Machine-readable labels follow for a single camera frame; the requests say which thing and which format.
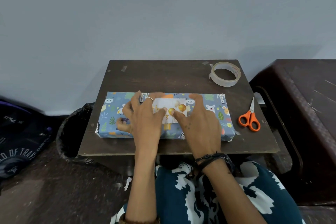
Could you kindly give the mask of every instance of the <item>white card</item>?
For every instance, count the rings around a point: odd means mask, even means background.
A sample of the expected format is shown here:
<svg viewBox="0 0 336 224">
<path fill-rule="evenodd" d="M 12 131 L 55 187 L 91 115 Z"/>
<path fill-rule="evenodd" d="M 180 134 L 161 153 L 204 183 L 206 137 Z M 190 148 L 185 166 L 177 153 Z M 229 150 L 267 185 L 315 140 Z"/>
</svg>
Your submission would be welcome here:
<svg viewBox="0 0 336 224">
<path fill-rule="evenodd" d="M 166 107 L 166 116 L 163 117 L 162 124 L 177 123 L 177 120 L 171 115 L 171 111 L 183 113 L 187 117 L 187 103 L 185 98 L 156 98 L 153 102 L 153 113 Z"/>
</svg>

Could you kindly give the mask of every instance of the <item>clear adhesive tape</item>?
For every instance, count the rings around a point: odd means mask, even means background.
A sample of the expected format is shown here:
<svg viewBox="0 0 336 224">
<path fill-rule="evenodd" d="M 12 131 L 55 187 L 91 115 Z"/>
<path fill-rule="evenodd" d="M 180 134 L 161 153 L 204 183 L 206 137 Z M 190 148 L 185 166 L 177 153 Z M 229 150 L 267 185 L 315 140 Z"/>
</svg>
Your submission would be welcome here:
<svg viewBox="0 0 336 224">
<path fill-rule="evenodd" d="M 211 73 L 209 74 L 209 78 L 211 78 L 213 80 L 214 83 L 218 84 L 219 86 L 223 86 L 223 87 L 231 87 L 233 85 L 235 85 L 240 76 L 241 76 L 241 72 L 240 72 L 240 69 L 229 63 L 229 62 L 219 62 L 219 63 L 216 63 L 214 65 L 210 65 L 211 66 Z M 229 70 L 230 72 L 232 72 L 234 74 L 234 76 L 236 77 L 234 80 L 224 80 L 222 78 L 219 78 L 216 73 L 215 73 L 215 70 L 217 69 L 226 69 L 226 70 Z"/>
</svg>

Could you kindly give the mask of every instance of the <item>person's right hand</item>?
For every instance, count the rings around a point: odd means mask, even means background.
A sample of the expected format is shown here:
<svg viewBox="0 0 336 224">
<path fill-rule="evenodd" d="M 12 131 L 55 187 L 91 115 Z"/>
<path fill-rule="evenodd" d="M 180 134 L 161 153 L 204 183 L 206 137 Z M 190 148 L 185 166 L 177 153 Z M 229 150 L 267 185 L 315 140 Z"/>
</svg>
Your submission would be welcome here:
<svg viewBox="0 0 336 224">
<path fill-rule="evenodd" d="M 221 125 L 212 111 L 205 109 L 200 94 L 190 94 L 195 100 L 195 107 L 190 117 L 174 111 L 173 116 L 181 125 L 185 138 L 194 158 L 206 154 L 221 152 Z"/>
</svg>

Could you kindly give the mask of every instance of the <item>brown sleeve cuff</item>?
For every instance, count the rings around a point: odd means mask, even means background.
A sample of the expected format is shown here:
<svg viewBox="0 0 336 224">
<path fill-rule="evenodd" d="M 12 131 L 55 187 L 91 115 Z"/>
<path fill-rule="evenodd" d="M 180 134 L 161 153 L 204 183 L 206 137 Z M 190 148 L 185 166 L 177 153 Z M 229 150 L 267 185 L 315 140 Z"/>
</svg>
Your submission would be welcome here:
<svg viewBox="0 0 336 224">
<path fill-rule="evenodd" d="M 125 213 L 120 216 L 118 224 L 160 224 L 160 218 L 157 216 L 156 220 L 153 222 L 135 222 L 125 220 Z"/>
</svg>

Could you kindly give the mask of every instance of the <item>wrapped gift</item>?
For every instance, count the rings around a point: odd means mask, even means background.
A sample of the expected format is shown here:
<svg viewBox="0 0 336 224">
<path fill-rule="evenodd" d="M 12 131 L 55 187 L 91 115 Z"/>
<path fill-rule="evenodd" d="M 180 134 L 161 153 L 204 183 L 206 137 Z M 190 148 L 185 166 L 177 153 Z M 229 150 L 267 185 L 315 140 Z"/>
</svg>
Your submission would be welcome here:
<svg viewBox="0 0 336 224">
<path fill-rule="evenodd" d="M 129 120 L 123 113 L 124 105 L 131 100 L 135 93 L 133 92 L 108 92 L 105 102 L 101 107 L 99 121 L 96 128 L 96 134 L 100 137 L 111 138 L 132 138 L 132 134 L 123 132 L 117 129 L 117 119 L 122 118 L 123 121 L 129 124 Z M 222 141 L 231 141 L 235 135 L 235 129 L 231 121 L 228 105 L 224 94 L 201 94 L 203 96 L 204 107 L 213 112 L 218 119 L 222 130 Z M 142 103 L 149 93 L 141 93 L 139 102 Z M 171 101 L 159 101 L 156 99 L 153 112 L 157 112 L 162 107 L 167 107 L 166 116 L 163 119 L 161 138 L 165 139 L 185 139 L 179 123 L 170 115 L 169 109 L 177 110 L 185 116 L 190 116 L 195 107 L 195 101 L 189 98 L 189 93 L 166 93 L 164 99 Z"/>
</svg>

